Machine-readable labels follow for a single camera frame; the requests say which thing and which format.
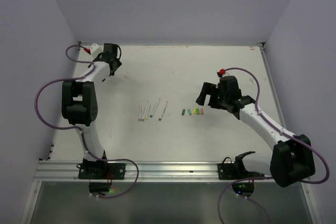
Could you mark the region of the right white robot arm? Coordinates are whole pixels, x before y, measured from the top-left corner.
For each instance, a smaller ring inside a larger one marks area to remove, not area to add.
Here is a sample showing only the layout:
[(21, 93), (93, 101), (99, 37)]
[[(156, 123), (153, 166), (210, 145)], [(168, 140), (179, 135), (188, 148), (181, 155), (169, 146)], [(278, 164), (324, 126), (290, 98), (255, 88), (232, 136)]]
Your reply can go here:
[(279, 186), (287, 187), (315, 174), (309, 138), (282, 129), (279, 124), (271, 127), (274, 121), (257, 112), (256, 101), (249, 95), (242, 95), (234, 76), (223, 76), (217, 84), (203, 83), (196, 103), (204, 105), (207, 95), (210, 96), (208, 106), (233, 114), (253, 129), (272, 151), (266, 155), (249, 151), (237, 155), (230, 164), (220, 164), (227, 175), (239, 179), (269, 175)]

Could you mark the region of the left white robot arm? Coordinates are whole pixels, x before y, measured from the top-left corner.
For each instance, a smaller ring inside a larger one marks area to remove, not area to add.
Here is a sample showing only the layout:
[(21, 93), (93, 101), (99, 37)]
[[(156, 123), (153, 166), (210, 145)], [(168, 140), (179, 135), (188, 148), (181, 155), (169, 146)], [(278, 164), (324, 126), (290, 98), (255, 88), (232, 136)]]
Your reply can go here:
[(80, 179), (110, 179), (111, 170), (97, 132), (95, 120), (98, 116), (96, 87), (106, 78), (113, 76), (122, 65), (121, 48), (117, 44), (105, 43), (103, 47), (93, 44), (83, 51), (92, 56), (88, 70), (74, 80), (62, 84), (62, 117), (75, 127), (82, 147), (83, 160), (79, 164)]

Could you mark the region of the dark green marker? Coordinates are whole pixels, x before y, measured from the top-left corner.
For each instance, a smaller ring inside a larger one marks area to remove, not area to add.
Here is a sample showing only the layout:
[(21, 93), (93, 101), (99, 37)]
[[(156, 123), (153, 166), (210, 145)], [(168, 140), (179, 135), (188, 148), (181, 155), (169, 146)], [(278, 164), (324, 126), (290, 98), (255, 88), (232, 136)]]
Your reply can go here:
[(155, 105), (154, 105), (154, 107), (153, 107), (153, 109), (152, 109), (152, 111), (150, 113), (150, 118), (152, 118), (154, 116), (154, 114), (155, 114), (155, 112), (156, 112), (156, 110), (157, 110), (157, 108), (159, 106), (160, 101), (161, 101), (161, 99), (158, 99), (157, 102), (155, 103)]

